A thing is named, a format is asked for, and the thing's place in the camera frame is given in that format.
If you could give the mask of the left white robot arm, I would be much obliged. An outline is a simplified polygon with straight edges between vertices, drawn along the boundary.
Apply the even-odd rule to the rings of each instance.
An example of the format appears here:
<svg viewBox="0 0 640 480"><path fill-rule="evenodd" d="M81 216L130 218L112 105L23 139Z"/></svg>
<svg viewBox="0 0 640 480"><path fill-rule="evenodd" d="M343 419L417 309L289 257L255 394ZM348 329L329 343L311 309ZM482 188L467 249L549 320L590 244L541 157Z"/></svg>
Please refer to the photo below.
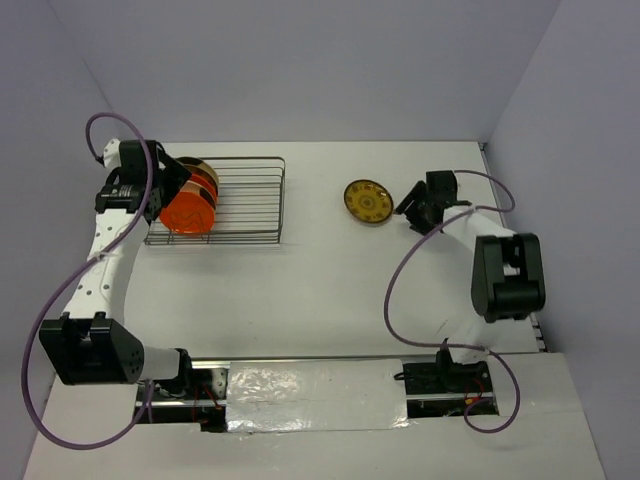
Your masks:
<svg viewBox="0 0 640 480"><path fill-rule="evenodd" d="M61 316L42 323L40 343L65 385L152 380L171 397L185 398L196 385L188 352L144 345L126 328L124 306L150 224L191 174L155 140L114 139L104 163L111 172L95 198L91 265Z"/></svg>

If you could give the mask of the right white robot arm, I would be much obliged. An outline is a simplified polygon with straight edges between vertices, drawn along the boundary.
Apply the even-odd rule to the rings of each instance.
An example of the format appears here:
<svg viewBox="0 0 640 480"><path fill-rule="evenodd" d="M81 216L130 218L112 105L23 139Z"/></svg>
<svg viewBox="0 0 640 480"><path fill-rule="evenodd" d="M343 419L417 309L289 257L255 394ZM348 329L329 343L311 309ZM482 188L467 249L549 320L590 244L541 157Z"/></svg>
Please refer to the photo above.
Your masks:
<svg viewBox="0 0 640 480"><path fill-rule="evenodd" d="M442 233L472 254L470 300L474 313L437 344L435 380L446 391L479 383L490 350L516 323L543 309L546 288L537 235L518 233L484 214L498 207L458 197L459 170L428 171L394 213L421 234L420 244Z"/></svg>

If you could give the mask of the orange plate front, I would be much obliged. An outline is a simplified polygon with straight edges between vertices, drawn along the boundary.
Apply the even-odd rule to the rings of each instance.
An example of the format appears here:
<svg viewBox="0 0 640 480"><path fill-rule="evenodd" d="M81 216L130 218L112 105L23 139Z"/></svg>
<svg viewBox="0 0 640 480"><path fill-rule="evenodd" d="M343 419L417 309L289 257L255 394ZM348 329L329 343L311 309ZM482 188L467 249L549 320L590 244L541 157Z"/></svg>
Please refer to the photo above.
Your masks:
<svg viewBox="0 0 640 480"><path fill-rule="evenodd" d="M164 208L159 219L171 232L205 234L215 223L216 208L212 208L196 193L181 191Z"/></svg>

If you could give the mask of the yellow patterned plate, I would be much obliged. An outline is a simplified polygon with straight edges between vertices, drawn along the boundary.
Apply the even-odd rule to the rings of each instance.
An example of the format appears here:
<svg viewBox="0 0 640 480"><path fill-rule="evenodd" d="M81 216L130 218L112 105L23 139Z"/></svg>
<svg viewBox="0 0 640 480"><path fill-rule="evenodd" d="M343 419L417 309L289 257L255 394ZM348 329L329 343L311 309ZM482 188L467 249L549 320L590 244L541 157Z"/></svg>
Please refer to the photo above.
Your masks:
<svg viewBox="0 0 640 480"><path fill-rule="evenodd" d="M394 214L394 201L389 191L378 182L358 179L349 183L343 203L357 221L371 226L386 223Z"/></svg>

